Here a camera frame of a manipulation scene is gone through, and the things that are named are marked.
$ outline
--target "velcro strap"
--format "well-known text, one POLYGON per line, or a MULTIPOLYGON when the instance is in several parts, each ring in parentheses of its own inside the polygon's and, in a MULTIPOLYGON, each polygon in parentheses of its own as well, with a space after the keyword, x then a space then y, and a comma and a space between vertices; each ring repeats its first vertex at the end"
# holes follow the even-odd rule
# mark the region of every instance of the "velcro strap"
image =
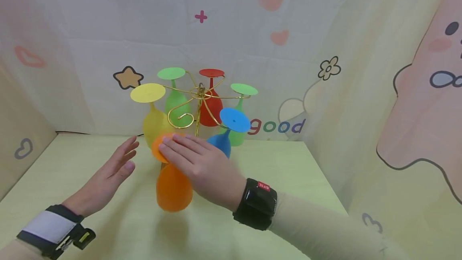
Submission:
POLYGON ((77 223, 58 214, 43 211, 30 221, 23 231, 53 244, 59 244, 76 225, 77 223))

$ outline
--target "red label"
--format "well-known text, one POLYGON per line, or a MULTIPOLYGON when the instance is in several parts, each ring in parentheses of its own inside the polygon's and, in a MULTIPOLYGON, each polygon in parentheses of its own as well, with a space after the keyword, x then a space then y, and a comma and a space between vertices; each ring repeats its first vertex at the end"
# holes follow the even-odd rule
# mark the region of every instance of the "red label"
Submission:
POLYGON ((258 182, 257 186, 261 189, 267 190, 268 192, 270 191, 270 187, 265 183, 258 182))

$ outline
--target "flower decal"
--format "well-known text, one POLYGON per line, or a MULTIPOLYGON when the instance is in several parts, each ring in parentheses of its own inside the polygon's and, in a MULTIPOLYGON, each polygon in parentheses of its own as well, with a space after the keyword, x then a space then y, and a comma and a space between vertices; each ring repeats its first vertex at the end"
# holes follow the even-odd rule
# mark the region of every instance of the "flower decal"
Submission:
POLYGON ((340 68, 340 66, 337 65, 337 63, 337 56, 332 57, 331 60, 324 60, 322 63, 320 63, 320 72, 318 74, 318 77, 326 81, 331 77, 331 75, 340 74, 340 71, 342 69, 340 68))

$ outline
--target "beige sleeve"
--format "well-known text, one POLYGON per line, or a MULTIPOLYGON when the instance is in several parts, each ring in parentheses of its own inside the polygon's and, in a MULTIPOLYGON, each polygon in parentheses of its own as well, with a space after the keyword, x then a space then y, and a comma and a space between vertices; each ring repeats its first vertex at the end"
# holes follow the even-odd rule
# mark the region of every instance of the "beige sleeve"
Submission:
POLYGON ((278 195, 271 232, 311 260, 407 260, 382 234, 330 209, 278 195))
POLYGON ((39 249, 14 239, 0 250, 0 260, 43 260, 39 249))

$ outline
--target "plus sign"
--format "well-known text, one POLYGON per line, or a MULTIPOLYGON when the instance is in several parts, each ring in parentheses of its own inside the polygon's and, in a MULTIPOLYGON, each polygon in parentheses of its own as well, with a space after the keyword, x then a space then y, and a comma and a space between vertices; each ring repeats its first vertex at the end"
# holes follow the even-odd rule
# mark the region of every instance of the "plus sign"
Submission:
POLYGON ((204 23, 204 20, 207 19, 207 16, 205 16, 204 11, 201 10, 201 14, 196 14, 195 18, 199 19, 201 23, 204 23))

